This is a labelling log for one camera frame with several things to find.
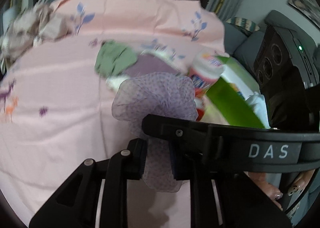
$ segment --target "purple mesh bag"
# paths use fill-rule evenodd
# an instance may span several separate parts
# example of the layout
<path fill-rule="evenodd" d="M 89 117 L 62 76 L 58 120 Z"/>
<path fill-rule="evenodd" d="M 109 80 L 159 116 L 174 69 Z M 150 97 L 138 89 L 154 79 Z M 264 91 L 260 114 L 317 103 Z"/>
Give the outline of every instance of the purple mesh bag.
<path fill-rule="evenodd" d="M 142 132 L 142 119 L 148 114 L 196 120 L 195 91 L 190 78 L 170 73 L 151 73 L 125 80 L 112 104 L 112 115 L 129 122 L 130 131 L 148 141 L 143 179 L 157 191 L 177 192 L 181 181 L 173 178 L 168 141 Z"/>

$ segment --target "white cloth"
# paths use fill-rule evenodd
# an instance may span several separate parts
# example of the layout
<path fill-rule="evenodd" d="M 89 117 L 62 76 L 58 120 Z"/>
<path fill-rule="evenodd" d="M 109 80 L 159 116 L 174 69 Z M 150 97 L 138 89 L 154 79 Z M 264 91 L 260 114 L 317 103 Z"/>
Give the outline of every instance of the white cloth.
<path fill-rule="evenodd" d="M 0 59 L 6 58 L 12 64 L 27 49 L 42 43 L 42 39 L 59 39 L 67 35 L 68 30 L 65 16 L 53 13 L 47 4 L 36 4 L 9 26 L 0 43 Z"/>
<path fill-rule="evenodd" d="M 106 80 L 106 85 L 109 89 L 117 93 L 122 82 L 129 78 L 130 76 L 128 75 L 110 76 Z"/>
<path fill-rule="evenodd" d="M 260 119 L 265 128 L 270 129 L 264 96 L 258 92 L 254 92 L 253 95 L 249 96 L 246 102 L 252 108 L 253 112 Z"/>

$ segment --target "bed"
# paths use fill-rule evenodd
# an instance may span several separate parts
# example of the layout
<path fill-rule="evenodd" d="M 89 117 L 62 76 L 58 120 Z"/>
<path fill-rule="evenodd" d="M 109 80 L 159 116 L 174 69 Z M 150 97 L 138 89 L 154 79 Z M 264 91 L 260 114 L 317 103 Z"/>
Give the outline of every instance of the bed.
<path fill-rule="evenodd" d="M 228 56 L 223 24 L 197 1 L 57 0 L 52 7 L 70 18 L 74 33 L 28 50 L 0 86 L 8 92 L 0 101 L 0 188 L 27 226 L 81 162 L 110 158 L 134 138 L 112 117 L 115 92 L 94 71 L 103 41 L 137 53 L 165 50 L 184 74 L 199 52 Z M 219 114 L 210 120 L 226 123 Z M 130 181 L 129 227 L 189 227 L 189 202 L 188 183 L 158 193 Z"/>

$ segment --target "green cloth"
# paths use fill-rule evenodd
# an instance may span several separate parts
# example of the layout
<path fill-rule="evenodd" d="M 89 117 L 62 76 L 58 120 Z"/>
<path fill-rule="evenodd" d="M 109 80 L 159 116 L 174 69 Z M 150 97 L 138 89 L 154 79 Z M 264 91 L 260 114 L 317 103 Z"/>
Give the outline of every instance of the green cloth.
<path fill-rule="evenodd" d="M 136 63 L 138 57 L 133 50 L 121 43 L 109 41 L 99 50 L 95 71 L 103 76 L 117 76 L 123 70 Z"/>

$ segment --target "floral pattern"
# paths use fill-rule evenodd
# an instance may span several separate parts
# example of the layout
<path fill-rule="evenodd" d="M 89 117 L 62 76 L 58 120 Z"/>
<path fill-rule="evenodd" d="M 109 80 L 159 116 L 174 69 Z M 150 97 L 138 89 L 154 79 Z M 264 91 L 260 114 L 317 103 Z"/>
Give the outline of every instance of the floral pattern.
<path fill-rule="evenodd" d="M 46 106 L 41 107 L 41 108 L 39 109 L 39 116 L 40 116 L 41 118 L 44 117 L 44 116 L 47 114 L 48 110 L 49 110 L 49 108 L 46 107 Z"/>
<path fill-rule="evenodd" d="M 98 44 L 98 39 L 95 38 L 94 40 L 90 41 L 89 46 L 94 48 Z"/>
<path fill-rule="evenodd" d="M 77 6 L 76 16 L 71 16 L 70 19 L 74 22 L 75 35 L 79 34 L 79 31 L 83 24 L 87 24 L 93 20 L 95 13 L 89 13 L 85 15 L 84 5 L 80 2 Z"/>
<path fill-rule="evenodd" d="M 175 57 L 177 57 L 179 59 L 184 59 L 186 57 L 185 55 L 176 56 L 177 52 L 176 52 L 175 49 L 169 48 L 168 45 L 163 45 L 163 44 L 159 43 L 158 39 L 152 40 L 149 45 L 142 44 L 141 47 L 144 48 L 144 49 L 149 49 L 149 50 L 166 51 L 168 54 L 170 54 L 169 59 L 171 61 L 174 61 Z"/>
<path fill-rule="evenodd" d="M 204 30 L 208 23 L 203 22 L 201 18 L 200 12 L 196 11 L 195 12 L 196 18 L 191 20 L 191 23 L 193 24 L 193 31 L 187 31 L 186 29 L 182 29 L 183 31 L 183 36 L 189 36 L 191 37 L 191 41 L 197 41 L 199 39 L 198 34 L 200 31 Z"/>
<path fill-rule="evenodd" d="M 0 122 L 8 122 L 7 118 L 10 116 L 12 122 L 12 113 L 15 108 L 18 106 L 18 96 L 12 95 L 12 90 L 14 85 L 16 84 L 16 80 L 13 79 L 9 82 L 8 89 L 0 90 L 0 102 L 3 102 L 3 110 L 1 110 L 2 105 L 0 107 Z"/>

